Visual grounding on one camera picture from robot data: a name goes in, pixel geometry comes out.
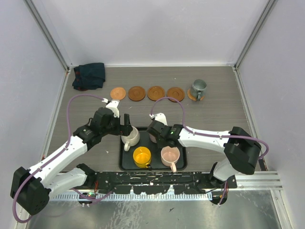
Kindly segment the brown wooden coaster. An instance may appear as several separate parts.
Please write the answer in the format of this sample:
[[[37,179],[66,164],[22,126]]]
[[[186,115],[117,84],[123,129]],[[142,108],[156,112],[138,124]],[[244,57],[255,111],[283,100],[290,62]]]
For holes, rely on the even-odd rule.
[[[146,96],[145,89],[142,88],[141,86],[134,86],[129,89],[128,91],[128,97],[130,100],[134,102],[139,102],[143,100]]]
[[[152,86],[148,89],[147,96],[152,101],[157,101],[165,96],[165,90],[160,86]]]
[[[168,89],[167,97],[171,97],[171,99],[169,99],[171,102],[176,103],[176,100],[181,102],[185,98],[185,92],[180,87],[172,87]]]

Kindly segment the white ceramic mug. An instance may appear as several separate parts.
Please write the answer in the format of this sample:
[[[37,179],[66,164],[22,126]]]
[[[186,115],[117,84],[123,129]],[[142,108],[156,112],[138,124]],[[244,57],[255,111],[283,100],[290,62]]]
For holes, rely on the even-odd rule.
[[[121,136],[121,140],[124,144],[124,151],[129,151],[132,146],[135,146],[140,141],[140,133],[136,127],[132,127],[132,131],[128,136]]]

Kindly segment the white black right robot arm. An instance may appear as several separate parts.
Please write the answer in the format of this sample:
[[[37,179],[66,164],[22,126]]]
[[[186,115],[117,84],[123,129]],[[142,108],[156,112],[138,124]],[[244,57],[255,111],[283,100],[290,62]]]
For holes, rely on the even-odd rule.
[[[254,174],[261,151],[258,140],[236,126],[231,131],[213,132],[178,124],[167,126],[153,120],[147,132],[155,137],[159,148],[196,147],[224,154],[225,159],[214,163],[209,174],[209,182],[215,188],[224,187],[226,180],[237,173]]]

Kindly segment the grey ceramic mug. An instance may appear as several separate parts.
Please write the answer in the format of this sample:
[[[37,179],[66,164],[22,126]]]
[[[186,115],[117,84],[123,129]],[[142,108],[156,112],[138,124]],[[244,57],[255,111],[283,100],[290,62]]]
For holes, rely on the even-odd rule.
[[[197,79],[193,82],[191,87],[191,95],[196,101],[200,101],[206,94],[207,84],[204,80]]]

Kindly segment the purple glass cup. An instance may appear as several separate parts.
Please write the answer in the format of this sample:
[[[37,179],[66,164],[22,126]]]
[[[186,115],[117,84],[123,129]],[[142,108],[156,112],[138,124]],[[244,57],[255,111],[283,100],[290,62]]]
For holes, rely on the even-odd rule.
[[[150,140],[151,140],[153,143],[157,143],[157,140],[156,140],[156,138],[155,138],[153,135],[149,134],[149,137],[150,137]]]

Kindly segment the pink ceramic mug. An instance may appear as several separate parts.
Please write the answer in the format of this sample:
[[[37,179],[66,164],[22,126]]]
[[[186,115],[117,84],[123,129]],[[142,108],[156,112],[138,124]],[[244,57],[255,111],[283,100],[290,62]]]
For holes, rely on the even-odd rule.
[[[177,172],[176,163],[180,158],[180,151],[177,147],[166,146],[161,150],[161,161],[162,163],[170,167],[173,173]]]

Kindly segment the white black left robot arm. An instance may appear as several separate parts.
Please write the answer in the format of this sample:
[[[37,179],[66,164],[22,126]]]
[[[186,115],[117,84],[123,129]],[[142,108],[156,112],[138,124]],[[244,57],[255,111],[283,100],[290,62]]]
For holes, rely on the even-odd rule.
[[[88,123],[77,128],[61,148],[36,165],[18,168],[13,175],[10,196],[13,205],[19,204],[30,215],[42,211],[49,200],[73,187],[92,188],[97,180],[94,170],[85,164],[77,165],[68,173],[58,173],[70,162],[99,144],[106,135],[128,136],[132,131],[130,118],[124,114],[124,123],[116,108],[99,108]]]

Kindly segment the woven rattan coaster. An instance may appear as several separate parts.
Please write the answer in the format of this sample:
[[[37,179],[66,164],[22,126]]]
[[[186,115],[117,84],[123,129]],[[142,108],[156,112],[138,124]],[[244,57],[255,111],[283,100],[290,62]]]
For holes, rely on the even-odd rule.
[[[203,97],[201,97],[199,100],[197,100],[194,96],[192,96],[192,94],[191,94],[191,89],[190,89],[190,88],[189,88],[188,91],[187,91],[187,95],[188,95],[188,97],[189,97],[191,100],[193,100],[193,101],[202,101],[202,100],[205,98],[205,96],[203,96]]]
[[[126,96],[126,90],[122,87],[113,88],[110,92],[110,96],[114,100],[122,100]]]

